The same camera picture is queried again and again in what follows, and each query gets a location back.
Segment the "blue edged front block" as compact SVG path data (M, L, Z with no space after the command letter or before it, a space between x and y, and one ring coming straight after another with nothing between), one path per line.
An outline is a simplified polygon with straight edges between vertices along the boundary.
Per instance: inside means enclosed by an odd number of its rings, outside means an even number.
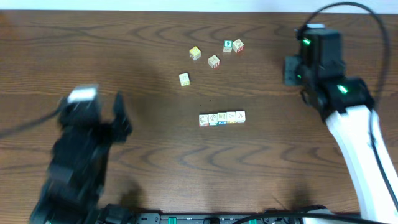
M244 123L246 121L246 112L245 111L236 111L236 122Z

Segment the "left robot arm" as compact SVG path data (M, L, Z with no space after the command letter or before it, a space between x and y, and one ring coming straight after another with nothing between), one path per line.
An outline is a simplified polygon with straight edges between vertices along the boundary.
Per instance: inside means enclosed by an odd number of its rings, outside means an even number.
M62 103L62 134L53 145L47 180L29 223L105 223L110 210L97 204L109 151L132 133L121 93L116 94L113 113L112 122L102 121L97 97Z

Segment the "teal edged block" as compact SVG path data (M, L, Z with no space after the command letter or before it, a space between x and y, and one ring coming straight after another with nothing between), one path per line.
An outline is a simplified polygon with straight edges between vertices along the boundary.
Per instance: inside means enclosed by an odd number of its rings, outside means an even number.
M218 114L213 113L208 115L209 118L209 125L210 126L217 126L218 125Z

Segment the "red soccer letter block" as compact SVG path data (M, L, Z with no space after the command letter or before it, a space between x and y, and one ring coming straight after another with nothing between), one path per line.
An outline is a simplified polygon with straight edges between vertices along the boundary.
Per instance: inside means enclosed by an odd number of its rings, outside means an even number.
M233 50L238 53L242 51L244 48L244 44L240 39L237 39L233 42Z

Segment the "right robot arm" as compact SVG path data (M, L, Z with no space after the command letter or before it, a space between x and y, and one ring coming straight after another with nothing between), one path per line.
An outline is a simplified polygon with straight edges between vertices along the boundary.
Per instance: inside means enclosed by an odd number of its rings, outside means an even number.
M376 103L364 80L345 76L341 35L322 24L297 30L298 54L284 61L285 85L302 87L336 140L363 219L397 223L397 172L384 144Z

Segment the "blue edged block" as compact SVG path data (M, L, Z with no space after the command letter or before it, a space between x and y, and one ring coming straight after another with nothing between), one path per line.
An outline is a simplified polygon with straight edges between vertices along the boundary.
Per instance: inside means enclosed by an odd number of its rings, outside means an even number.
M219 112L217 113L217 120L218 120L218 125L224 125L227 124L228 118L227 118L227 112Z
M236 111L236 122L244 123L246 121L246 112L245 111Z

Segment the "red edged block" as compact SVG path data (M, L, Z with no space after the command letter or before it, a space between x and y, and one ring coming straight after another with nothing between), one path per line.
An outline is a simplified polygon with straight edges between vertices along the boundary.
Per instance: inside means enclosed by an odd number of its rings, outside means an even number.
M209 116L207 114L199 115L199 125L200 127L209 126Z

